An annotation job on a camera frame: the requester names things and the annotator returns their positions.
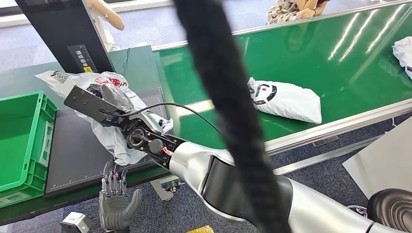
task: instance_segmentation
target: black cable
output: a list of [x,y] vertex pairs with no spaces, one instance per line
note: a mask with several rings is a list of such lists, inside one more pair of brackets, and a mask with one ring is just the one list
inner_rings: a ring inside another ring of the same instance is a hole
[[194,114],[196,114],[198,117],[202,118],[204,121],[206,121],[206,122],[207,122],[209,125],[211,125],[219,134],[222,134],[222,133],[220,133],[220,131],[218,130],[218,128],[216,128],[216,126],[213,125],[212,122],[210,122],[208,119],[204,118],[202,115],[200,115],[200,113],[194,111],[193,109],[191,109],[191,108],[189,108],[189,107],[186,107],[186,106],[181,105],[181,104],[178,104],[178,103],[157,103],[157,104],[153,104],[153,105],[150,105],[150,106],[148,106],[148,107],[142,108],[142,109],[140,109],[140,110],[138,110],[138,111],[136,111],[136,112],[126,113],[126,114],[111,113],[111,112],[108,112],[108,111],[106,111],[106,110],[104,110],[104,109],[101,109],[100,112],[101,112],[101,113],[104,113],[104,114],[107,114],[107,115],[110,115],[110,116],[114,116],[114,117],[129,117],[129,116],[133,116],[133,115],[139,114],[139,113],[141,113],[141,112],[143,112],[143,111],[146,111],[146,110],[149,110],[149,109],[151,109],[151,108],[154,108],[154,107],[157,107],[157,106],[161,106],[161,105],[173,105],[173,106],[177,106],[177,107],[181,107],[181,108],[184,108],[184,109],[186,109],[186,110],[189,110],[189,111],[193,112]]
[[173,0],[186,29],[194,65],[219,114],[223,140],[262,233],[290,233],[263,131],[247,86],[247,73],[220,0]]

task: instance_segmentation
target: green plastic crate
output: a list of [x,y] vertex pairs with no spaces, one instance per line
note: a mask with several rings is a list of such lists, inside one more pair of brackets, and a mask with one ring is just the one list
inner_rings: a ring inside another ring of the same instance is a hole
[[55,114],[42,91],[0,99],[0,208],[43,195]]

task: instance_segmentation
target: white plastic bag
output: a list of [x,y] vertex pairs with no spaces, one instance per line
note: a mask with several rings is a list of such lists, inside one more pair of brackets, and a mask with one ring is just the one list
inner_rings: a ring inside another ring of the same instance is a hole
[[321,101],[312,90],[290,83],[249,79],[250,97],[255,107],[276,116],[322,123]]
[[412,79],[412,36],[396,41],[392,48],[400,66],[405,68],[406,74]]
[[[67,97],[75,85],[83,89],[88,89],[91,84],[110,84],[120,88],[120,90],[127,95],[135,109],[139,110],[146,107],[145,103],[139,98],[139,96],[129,89],[126,79],[116,73],[104,72],[102,74],[70,74],[59,71],[46,71],[36,75],[36,77],[45,81],[56,94],[63,98]],[[126,140],[118,127],[103,127],[100,123],[84,114],[77,111],[76,114],[84,120],[90,122],[93,133],[96,135],[99,142],[114,155],[116,158],[115,162],[117,164],[122,166],[127,164],[135,164],[146,155],[141,151],[127,148]],[[154,113],[150,114],[157,122],[159,120],[164,122],[162,125],[164,132],[167,132],[173,128],[173,120],[166,120]]]

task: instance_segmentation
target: green conveyor belt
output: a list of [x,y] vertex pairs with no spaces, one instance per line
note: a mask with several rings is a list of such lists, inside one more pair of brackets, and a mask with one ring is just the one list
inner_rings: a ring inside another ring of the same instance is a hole
[[[412,35],[411,12],[412,3],[387,6],[238,35],[236,39],[251,77],[312,89],[321,98],[325,124],[412,98],[412,81],[391,48],[395,41]],[[186,105],[200,102],[196,107],[207,109],[203,101],[208,97],[188,48],[157,53],[167,101]],[[199,117],[170,110],[175,121],[179,120],[175,122],[178,136],[223,147],[218,134]],[[215,122],[213,110],[202,115]],[[266,140],[316,126],[265,113],[259,118]]]

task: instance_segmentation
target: white panel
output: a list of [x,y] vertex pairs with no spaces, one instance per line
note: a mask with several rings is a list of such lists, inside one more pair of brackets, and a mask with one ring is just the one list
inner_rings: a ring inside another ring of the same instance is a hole
[[386,188],[412,191],[412,117],[343,163],[369,199]]
[[0,227],[0,233],[11,233],[13,229],[13,223]]

